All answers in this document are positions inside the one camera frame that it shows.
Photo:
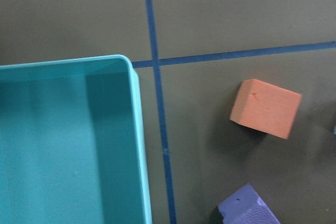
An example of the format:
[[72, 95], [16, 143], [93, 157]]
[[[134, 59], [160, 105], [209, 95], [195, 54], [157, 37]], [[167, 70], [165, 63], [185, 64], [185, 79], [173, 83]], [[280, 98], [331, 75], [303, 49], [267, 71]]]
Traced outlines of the orange foam block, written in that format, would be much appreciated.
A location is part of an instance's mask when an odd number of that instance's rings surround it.
[[249, 79], [241, 83], [230, 120], [282, 139], [290, 135], [302, 95], [273, 84]]

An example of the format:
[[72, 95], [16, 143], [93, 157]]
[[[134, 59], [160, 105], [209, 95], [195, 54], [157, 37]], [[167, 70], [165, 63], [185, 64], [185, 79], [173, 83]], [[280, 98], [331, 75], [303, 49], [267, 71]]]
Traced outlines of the teal plastic bin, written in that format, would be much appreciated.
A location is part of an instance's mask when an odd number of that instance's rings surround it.
[[151, 222], [131, 61], [2, 66], [1, 223]]

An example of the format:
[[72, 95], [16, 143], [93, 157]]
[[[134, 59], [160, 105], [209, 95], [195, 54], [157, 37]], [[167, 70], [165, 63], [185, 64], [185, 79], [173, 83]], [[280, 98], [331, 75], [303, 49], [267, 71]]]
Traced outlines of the purple foam block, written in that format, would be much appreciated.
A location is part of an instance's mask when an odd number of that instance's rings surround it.
[[263, 199], [246, 184], [217, 205], [223, 223], [277, 223], [280, 221]]

